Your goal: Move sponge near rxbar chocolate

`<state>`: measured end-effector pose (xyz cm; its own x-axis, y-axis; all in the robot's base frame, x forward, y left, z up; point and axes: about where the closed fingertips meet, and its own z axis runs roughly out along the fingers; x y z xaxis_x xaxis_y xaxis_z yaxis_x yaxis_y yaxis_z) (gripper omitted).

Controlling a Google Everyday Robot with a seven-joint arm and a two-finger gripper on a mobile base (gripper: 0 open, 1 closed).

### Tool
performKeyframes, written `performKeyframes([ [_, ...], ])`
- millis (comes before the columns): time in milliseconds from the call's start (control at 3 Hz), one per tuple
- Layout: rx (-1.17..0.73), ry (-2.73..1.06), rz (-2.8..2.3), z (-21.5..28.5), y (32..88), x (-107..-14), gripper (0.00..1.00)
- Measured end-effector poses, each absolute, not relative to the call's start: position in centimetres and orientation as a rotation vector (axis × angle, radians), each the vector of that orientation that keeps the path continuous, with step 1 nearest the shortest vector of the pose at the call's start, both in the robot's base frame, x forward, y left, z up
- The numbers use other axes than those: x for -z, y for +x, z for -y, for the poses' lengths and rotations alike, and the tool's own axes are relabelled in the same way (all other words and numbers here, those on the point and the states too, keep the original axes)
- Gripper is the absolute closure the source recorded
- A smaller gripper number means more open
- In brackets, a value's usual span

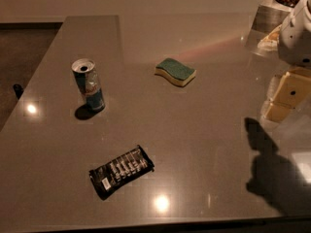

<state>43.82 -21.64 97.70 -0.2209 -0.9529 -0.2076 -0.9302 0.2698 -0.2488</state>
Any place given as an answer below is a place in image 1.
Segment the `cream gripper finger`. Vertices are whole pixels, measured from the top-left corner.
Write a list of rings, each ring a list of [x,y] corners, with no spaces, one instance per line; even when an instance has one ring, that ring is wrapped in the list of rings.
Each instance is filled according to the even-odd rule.
[[[281,82],[282,76],[281,75],[274,75],[269,83],[266,97],[269,101],[272,101],[274,99],[275,94],[277,93],[277,90],[279,88],[280,82]]]
[[[293,67],[281,76],[274,99],[263,103],[263,117],[273,122],[285,119],[311,93],[310,69]]]

